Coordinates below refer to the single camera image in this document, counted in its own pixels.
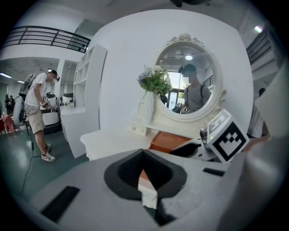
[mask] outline green leaves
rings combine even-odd
[[[155,72],[154,76],[150,76],[145,78],[143,81],[139,81],[139,83],[145,91],[155,92],[157,95],[165,95],[171,88],[171,85],[165,81],[167,77],[168,73],[165,69],[163,69]]]

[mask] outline gray floor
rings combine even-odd
[[[52,145],[50,154],[56,157],[54,162],[33,158],[26,177],[21,197],[29,200],[43,186],[61,176],[74,166],[89,161],[85,155],[74,158],[62,131],[45,135],[45,140]],[[40,151],[34,142],[34,156]],[[11,193],[19,195],[29,161],[32,156],[31,139],[26,130],[0,135],[0,170]]]

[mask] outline ceiling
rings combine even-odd
[[[10,75],[8,79],[0,75],[0,83],[12,83],[13,81],[22,80],[31,74],[48,72],[48,69],[57,69],[59,59],[41,58],[41,57],[24,57],[6,59],[0,61],[0,72]]]
[[[186,56],[192,56],[192,60],[187,60]],[[204,54],[190,47],[175,47],[169,50],[160,58],[162,65],[167,67],[169,71],[178,71],[180,66],[193,64],[197,70],[206,71],[209,67],[209,61]]]
[[[92,22],[106,25],[124,16],[154,9],[182,9],[216,18],[237,29],[245,47],[257,36],[255,26],[263,26],[265,19],[248,0],[210,0],[208,4],[176,7],[170,0],[42,0],[81,12]]]

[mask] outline cable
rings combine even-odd
[[[24,189],[25,182],[26,182],[26,177],[27,177],[27,174],[28,174],[28,172],[29,172],[29,169],[30,169],[30,166],[31,166],[32,159],[41,156],[41,155],[39,155],[39,156],[34,156],[34,154],[33,154],[33,153],[34,153],[34,143],[33,143],[33,141],[32,141],[32,132],[31,132],[32,129],[31,129],[31,126],[30,126],[30,125],[29,125],[29,127],[30,127],[30,138],[31,138],[32,157],[30,158],[29,167],[28,167],[27,172],[26,172],[26,175],[25,175],[25,177],[24,177],[24,181],[23,181],[23,184],[22,184],[22,189],[21,189],[21,191],[20,191],[20,193],[19,193],[19,196],[21,196],[22,191],[23,191],[23,189]]]

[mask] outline person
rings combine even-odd
[[[2,108],[2,103],[0,101],[0,116],[2,115],[2,113],[3,113],[3,108]]]
[[[264,91],[265,91],[265,88],[261,88],[259,90],[259,97],[264,93]],[[264,123],[264,120],[262,116],[260,115],[257,107],[255,106],[255,101],[256,99],[254,99],[253,101],[252,115],[251,115],[249,128],[247,131],[247,136],[249,138],[260,138],[268,134],[267,126]]]
[[[159,98],[161,99],[161,101],[163,102],[163,104],[166,104],[168,102],[168,97],[164,96],[159,96]]]
[[[195,112],[207,103],[211,96],[211,92],[205,85],[199,82],[197,78],[197,69],[193,64],[187,64],[185,67],[180,67],[179,73],[182,73],[184,77],[189,78],[190,84],[184,90],[184,106],[190,109],[189,113]]]
[[[12,107],[12,111],[13,111],[14,105],[15,105],[15,100],[13,99],[13,96],[10,96],[10,100],[11,100],[11,107]]]
[[[54,110],[50,103],[44,101],[46,97],[46,82],[54,83],[57,81],[57,72],[55,70],[49,73],[39,74],[32,82],[31,87],[27,93],[24,102],[24,109],[28,116],[33,134],[35,134],[35,140],[37,146],[41,151],[41,158],[44,161],[52,162],[55,161],[55,157],[49,154],[51,145],[47,145],[44,140],[44,122],[40,110],[40,106],[45,109]]]
[[[9,99],[8,95],[6,95],[6,98],[5,98],[5,107],[6,107],[6,111],[8,115],[13,113],[11,100]]]

